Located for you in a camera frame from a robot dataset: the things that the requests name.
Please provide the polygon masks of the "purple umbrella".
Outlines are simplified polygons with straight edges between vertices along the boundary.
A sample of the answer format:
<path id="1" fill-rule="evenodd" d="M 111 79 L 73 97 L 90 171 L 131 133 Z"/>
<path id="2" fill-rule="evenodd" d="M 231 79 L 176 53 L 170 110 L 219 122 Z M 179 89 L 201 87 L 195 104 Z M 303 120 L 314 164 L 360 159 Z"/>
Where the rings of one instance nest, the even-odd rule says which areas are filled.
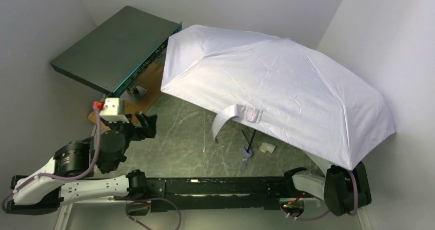
<path id="1" fill-rule="evenodd" d="M 354 169 L 396 128 L 381 93 L 325 54 L 258 32 L 190 26 L 168 40 L 163 93 Z"/>

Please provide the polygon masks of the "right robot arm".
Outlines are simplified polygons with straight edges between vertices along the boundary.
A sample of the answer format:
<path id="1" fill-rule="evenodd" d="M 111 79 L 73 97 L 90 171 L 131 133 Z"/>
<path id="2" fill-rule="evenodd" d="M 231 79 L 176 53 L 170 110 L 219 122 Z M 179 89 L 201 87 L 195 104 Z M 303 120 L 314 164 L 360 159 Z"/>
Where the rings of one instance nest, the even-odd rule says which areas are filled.
<path id="1" fill-rule="evenodd" d="M 314 174 L 304 167 L 285 172 L 284 178 L 292 191 L 322 200 L 335 216 L 354 216 L 359 208 L 372 203 L 363 162 L 359 162 L 353 170 L 347 170 L 313 154 L 307 153 L 307 156 L 323 174 Z"/>

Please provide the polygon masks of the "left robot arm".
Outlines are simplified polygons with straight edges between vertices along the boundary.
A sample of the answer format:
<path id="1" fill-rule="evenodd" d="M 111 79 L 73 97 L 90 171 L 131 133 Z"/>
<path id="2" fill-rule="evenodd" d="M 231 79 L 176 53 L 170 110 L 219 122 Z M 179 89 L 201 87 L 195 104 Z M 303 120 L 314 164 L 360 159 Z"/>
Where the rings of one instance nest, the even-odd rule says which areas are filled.
<path id="1" fill-rule="evenodd" d="M 157 115 L 137 111 L 114 116 L 96 114 L 95 135 L 71 141 L 39 170 L 29 176 L 16 175 L 12 192 L 2 201 L 7 214 L 44 215 L 66 204 L 106 196 L 142 199 L 148 194 L 146 175 L 139 169 L 112 179 L 92 179 L 97 168 L 102 174 L 117 170 L 125 162 L 125 152 L 132 141 L 156 136 Z"/>

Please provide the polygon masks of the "white pipe elbow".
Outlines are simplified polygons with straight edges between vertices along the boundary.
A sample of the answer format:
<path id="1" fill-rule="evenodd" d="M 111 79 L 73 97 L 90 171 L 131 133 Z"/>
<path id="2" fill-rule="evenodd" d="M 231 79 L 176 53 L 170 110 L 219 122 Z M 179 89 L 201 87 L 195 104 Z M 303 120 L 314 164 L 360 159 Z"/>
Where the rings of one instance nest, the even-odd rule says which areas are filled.
<path id="1" fill-rule="evenodd" d="M 275 150 L 276 146 L 271 144 L 271 143 L 267 143 L 267 142 L 263 142 L 260 147 L 259 150 L 263 153 L 273 153 Z"/>

